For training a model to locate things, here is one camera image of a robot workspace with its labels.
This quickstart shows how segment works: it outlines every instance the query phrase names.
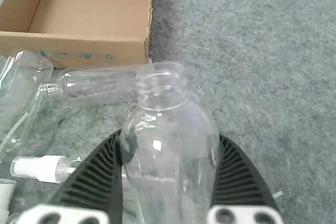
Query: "white bottle cap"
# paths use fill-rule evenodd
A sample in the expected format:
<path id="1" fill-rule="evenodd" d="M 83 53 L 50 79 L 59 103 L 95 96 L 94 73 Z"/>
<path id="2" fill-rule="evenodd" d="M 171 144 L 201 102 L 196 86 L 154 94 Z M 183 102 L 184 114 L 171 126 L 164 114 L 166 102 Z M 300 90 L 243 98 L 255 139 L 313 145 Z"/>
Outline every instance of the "white bottle cap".
<path id="1" fill-rule="evenodd" d="M 9 211 L 0 210 L 0 224 L 6 224 L 9 216 Z"/>
<path id="2" fill-rule="evenodd" d="M 41 182 L 59 183 L 56 178 L 57 165 L 66 156 L 16 157 L 10 165 L 11 175 L 34 178 Z"/>

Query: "white spray nozzle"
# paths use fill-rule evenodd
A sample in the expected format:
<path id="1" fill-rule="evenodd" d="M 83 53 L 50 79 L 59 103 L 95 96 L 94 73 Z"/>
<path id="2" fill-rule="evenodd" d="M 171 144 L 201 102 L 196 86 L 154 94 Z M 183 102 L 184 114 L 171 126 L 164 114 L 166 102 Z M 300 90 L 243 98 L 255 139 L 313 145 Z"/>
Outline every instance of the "white spray nozzle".
<path id="1" fill-rule="evenodd" d="M 66 156 L 16 157 L 10 165 L 11 175 L 34 178 L 41 182 L 60 183 L 57 169 Z"/>

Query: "cardboard box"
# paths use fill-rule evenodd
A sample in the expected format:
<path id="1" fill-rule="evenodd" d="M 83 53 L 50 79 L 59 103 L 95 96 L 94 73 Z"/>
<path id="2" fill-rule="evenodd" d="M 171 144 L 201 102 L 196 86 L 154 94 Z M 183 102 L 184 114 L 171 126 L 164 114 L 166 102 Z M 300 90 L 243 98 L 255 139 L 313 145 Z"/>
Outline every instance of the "cardboard box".
<path id="1" fill-rule="evenodd" d="M 0 54 L 30 50 L 54 67 L 145 63 L 152 0 L 4 0 Z"/>

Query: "clear plastic bottle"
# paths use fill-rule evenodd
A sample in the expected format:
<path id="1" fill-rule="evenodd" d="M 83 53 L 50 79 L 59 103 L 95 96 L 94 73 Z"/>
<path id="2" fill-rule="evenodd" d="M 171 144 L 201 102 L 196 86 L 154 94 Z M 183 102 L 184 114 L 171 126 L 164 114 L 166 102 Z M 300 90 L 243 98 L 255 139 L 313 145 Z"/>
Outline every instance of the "clear plastic bottle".
<path id="1" fill-rule="evenodd" d="M 31 52 L 8 57 L 0 74 L 0 163 L 26 139 L 41 103 L 40 85 L 53 72 L 51 62 Z"/>
<path id="2" fill-rule="evenodd" d="M 204 224 L 218 161 L 219 132 L 186 89 L 182 65 L 138 71 L 138 105 L 121 131 L 125 171 L 140 223 Z"/>
<path id="3" fill-rule="evenodd" d="M 41 91 L 61 95 L 75 103 L 107 104 L 137 99 L 135 75 L 145 65 L 63 70 L 55 83 L 45 83 Z"/>

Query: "mounting hole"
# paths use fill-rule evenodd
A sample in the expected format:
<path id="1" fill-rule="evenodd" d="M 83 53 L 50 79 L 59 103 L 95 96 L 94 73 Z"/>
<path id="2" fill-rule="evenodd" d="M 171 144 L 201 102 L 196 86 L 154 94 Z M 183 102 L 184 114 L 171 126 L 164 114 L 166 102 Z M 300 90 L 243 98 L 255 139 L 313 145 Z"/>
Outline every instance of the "mounting hole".
<path id="1" fill-rule="evenodd" d="M 255 216 L 255 219 L 258 224 L 275 224 L 275 221 L 270 215 L 262 212 L 257 214 Z"/>
<path id="2" fill-rule="evenodd" d="M 39 224 L 57 224 L 60 218 L 59 214 L 48 214 L 42 218 Z"/>
<path id="3" fill-rule="evenodd" d="M 99 221 L 96 218 L 88 218 L 81 221 L 80 224 L 99 224 Z"/>
<path id="4" fill-rule="evenodd" d="M 216 214 L 217 222 L 222 224 L 233 224 L 235 221 L 235 217 L 232 212 L 227 209 L 221 209 Z"/>

